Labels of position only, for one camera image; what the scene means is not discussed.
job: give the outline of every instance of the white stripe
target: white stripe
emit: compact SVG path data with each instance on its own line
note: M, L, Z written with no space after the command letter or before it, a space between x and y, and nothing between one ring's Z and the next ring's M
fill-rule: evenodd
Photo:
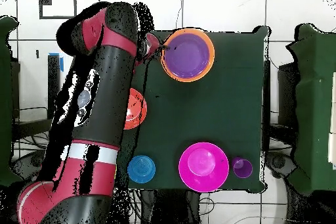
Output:
M41 185L45 184L45 183L52 183L52 181L42 181L38 184L36 184L34 187L32 187L28 192L27 194L23 197L22 201L21 201L21 204L20 204L20 207L18 209L18 219L20 220L20 224L22 224L22 208L24 207L24 202L27 200L28 196L37 188L37 187L40 187Z
M85 160L85 156L87 154L88 148L89 148L89 145L87 144L72 143L69 149L68 156L70 158L78 158L80 160ZM117 155L118 155L117 150L100 146L97 162L104 162L107 164L116 164Z
M63 149L63 153L60 155L61 160L64 161L66 157L68 156L68 149L69 149L69 145L66 145Z

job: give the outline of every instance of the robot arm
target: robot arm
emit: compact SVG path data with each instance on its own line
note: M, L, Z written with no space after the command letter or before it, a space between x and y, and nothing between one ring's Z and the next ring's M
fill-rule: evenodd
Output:
M20 224L105 224L138 48L128 3L97 3L65 22L60 48L73 55L58 94L42 170L17 202ZM147 35L142 55L159 47Z

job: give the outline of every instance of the magenta bowl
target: magenta bowl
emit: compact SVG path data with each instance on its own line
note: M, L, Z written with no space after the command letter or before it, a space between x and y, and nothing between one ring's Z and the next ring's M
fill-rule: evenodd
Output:
M218 146L200 142L189 146L178 163L183 183L197 192L218 189L228 177L228 158Z

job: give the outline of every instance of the dark green board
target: dark green board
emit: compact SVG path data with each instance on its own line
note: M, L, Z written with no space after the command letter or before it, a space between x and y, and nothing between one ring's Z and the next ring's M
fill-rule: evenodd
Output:
M0 18L0 185L6 187L21 180L9 167L12 156L12 78L11 52L7 38L17 26L17 21L12 17Z
M166 40L171 32L153 32ZM255 33L207 33L215 47L215 61L209 73L198 81L178 82L169 77L160 60L136 68L132 87L144 94L148 112L140 125L134 156L147 155L156 165L154 178L129 188L187 189L179 176L181 154L197 142L214 143L229 162L235 156L253 164L253 174L238 179L232 170L221 189L261 192L261 99L263 89L264 39L267 27ZM117 157L120 178L127 174L137 129L123 133Z
M336 190L336 171L328 162L333 73L336 72L336 34L324 33L312 24L297 27L297 41L289 48L297 60L301 80L296 87L299 123L298 165L288 181L301 194Z

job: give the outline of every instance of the small purple cup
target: small purple cup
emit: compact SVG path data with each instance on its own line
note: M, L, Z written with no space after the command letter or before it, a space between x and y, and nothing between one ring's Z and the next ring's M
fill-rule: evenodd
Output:
M248 178L253 171L251 162L244 158L234 158L232 160L232 167L234 168L234 174L240 179Z

